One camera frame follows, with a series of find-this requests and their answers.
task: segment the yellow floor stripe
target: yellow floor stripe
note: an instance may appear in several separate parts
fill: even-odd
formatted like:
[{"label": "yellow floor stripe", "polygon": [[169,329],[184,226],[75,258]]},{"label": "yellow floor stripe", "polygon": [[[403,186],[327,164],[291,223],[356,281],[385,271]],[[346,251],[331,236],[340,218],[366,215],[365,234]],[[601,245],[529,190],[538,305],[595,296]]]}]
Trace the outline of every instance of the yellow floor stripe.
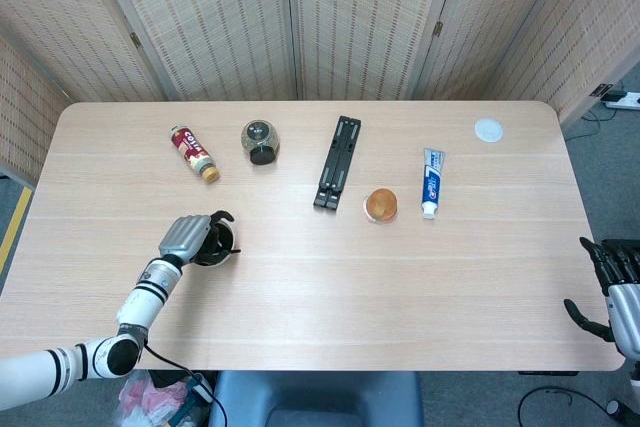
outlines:
[{"label": "yellow floor stripe", "polygon": [[24,213],[27,210],[30,198],[31,190],[26,187],[23,188],[22,194],[20,194],[20,198],[16,204],[16,210],[13,211],[13,216],[11,216],[11,220],[9,221],[7,232],[4,234],[4,239],[2,239],[2,245],[0,245],[0,274],[4,270],[4,264],[7,261],[7,257],[9,257],[9,251],[20,228],[20,222],[22,222],[22,217],[24,217]]}]

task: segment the plastic bag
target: plastic bag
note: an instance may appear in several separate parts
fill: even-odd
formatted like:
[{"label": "plastic bag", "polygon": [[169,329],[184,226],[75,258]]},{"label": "plastic bag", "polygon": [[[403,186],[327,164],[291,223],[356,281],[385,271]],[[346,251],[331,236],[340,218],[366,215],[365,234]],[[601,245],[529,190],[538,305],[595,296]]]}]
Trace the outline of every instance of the plastic bag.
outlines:
[{"label": "plastic bag", "polygon": [[[153,385],[146,370],[136,370],[122,387],[120,404],[113,417],[117,427],[162,427],[180,409],[187,395],[185,380],[162,389]],[[193,409],[179,424],[180,427],[196,427],[203,409]]]}]

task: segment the woven panel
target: woven panel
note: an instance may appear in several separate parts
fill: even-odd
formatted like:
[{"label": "woven panel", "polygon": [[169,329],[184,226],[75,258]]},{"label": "woven panel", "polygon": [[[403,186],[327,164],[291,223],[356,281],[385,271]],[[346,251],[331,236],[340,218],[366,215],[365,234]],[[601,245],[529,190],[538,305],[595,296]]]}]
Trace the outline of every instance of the woven panel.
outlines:
[{"label": "woven panel", "polygon": [[447,0],[426,62],[425,99],[478,99],[535,0]]},{"label": "woven panel", "polygon": [[131,0],[184,99],[295,97],[284,0]]},{"label": "woven panel", "polygon": [[101,0],[0,0],[0,22],[76,100],[161,98]]},{"label": "woven panel", "polygon": [[410,97],[411,74],[424,62],[419,46],[432,3],[297,0],[303,98]]},{"label": "woven panel", "polygon": [[539,0],[486,96],[541,100],[564,120],[621,57],[640,47],[639,5]]},{"label": "woven panel", "polygon": [[69,100],[0,37],[0,164],[36,184]]}]

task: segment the toothpaste tube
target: toothpaste tube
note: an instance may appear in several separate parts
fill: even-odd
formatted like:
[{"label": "toothpaste tube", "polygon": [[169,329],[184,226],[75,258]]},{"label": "toothpaste tube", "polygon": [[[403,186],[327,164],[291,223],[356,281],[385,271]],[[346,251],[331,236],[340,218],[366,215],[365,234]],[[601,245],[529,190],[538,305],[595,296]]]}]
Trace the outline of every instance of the toothpaste tube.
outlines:
[{"label": "toothpaste tube", "polygon": [[424,182],[422,184],[422,216],[435,219],[440,199],[440,172],[444,164],[444,152],[424,149]]}]

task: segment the glass jar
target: glass jar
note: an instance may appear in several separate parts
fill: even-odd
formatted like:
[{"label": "glass jar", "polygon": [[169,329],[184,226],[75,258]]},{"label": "glass jar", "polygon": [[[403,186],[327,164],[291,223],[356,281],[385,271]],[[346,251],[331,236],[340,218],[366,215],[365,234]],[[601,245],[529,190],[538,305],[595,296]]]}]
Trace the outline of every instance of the glass jar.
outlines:
[{"label": "glass jar", "polygon": [[276,159],[279,147],[278,132],[266,120],[252,120],[245,125],[240,141],[253,164],[269,164]]}]

